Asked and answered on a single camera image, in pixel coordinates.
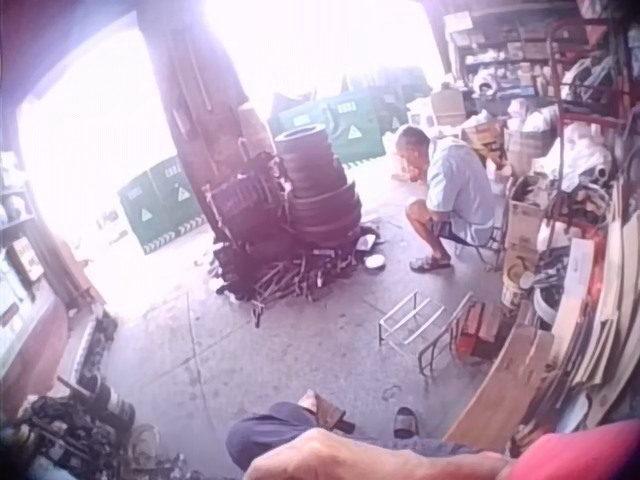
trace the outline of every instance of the flip-flop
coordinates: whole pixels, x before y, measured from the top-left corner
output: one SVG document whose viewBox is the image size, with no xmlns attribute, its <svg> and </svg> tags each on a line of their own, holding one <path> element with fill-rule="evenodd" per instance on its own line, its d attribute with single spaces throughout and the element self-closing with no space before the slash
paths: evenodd
<svg viewBox="0 0 640 480">
<path fill-rule="evenodd" d="M 416 273 L 429 273 L 451 267 L 451 260 L 441 261 L 435 257 L 416 258 L 409 263 L 409 268 Z"/>
<path fill-rule="evenodd" d="M 393 436 L 398 440 L 408 440 L 418 436 L 418 416 L 408 407 L 400 407 L 393 420 Z"/>
</svg>

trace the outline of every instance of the light blue shirt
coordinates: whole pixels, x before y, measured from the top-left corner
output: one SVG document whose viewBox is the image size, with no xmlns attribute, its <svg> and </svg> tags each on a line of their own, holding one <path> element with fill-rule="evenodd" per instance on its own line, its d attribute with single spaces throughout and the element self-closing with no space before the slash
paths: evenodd
<svg viewBox="0 0 640 480">
<path fill-rule="evenodd" d="M 489 243 L 495 218 L 491 184 L 480 158 L 461 140 L 432 139 L 427 208 L 450 213 L 453 232 L 473 245 Z"/>
</svg>

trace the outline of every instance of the red cloth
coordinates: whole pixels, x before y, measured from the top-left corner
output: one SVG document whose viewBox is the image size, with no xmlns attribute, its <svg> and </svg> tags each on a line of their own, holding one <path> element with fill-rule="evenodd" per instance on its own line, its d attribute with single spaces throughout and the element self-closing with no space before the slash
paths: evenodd
<svg viewBox="0 0 640 480">
<path fill-rule="evenodd" d="M 544 435 L 517 460 L 508 479 L 610 479 L 631 458 L 639 439 L 639 420 Z"/>
</svg>

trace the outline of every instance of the slipper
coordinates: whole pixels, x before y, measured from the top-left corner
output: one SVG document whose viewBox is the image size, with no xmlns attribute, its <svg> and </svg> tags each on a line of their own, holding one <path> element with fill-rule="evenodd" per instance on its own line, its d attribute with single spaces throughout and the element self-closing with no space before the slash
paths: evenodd
<svg viewBox="0 0 640 480">
<path fill-rule="evenodd" d="M 400 407 L 393 420 L 393 436 L 408 440 L 418 436 L 418 416 L 408 407 Z"/>
<path fill-rule="evenodd" d="M 409 268 L 416 273 L 429 273 L 451 267 L 451 260 L 438 260 L 435 257 L 416 258 L 409 263 Z"/>
</svg>

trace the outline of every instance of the elderly man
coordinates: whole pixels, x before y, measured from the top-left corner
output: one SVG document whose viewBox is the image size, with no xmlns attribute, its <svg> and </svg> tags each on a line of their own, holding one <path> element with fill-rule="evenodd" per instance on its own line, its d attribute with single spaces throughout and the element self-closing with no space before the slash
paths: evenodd
<svg viewBox="0 0 640 480">
<path fill-rule="evenodd" d="M 432 255 L 411 262 L 411 270 L 426 273 L 450 268 L 443 238 L 462 245 L 486 245 L 493 229 L 494 199 L 472 148 L 455 138 L 430 140 L 411 125 L 398 132 L 396 148 L 411 167 L 426 172 L 426 198 L 411 200 L 407 218 Z"/>
</svg>

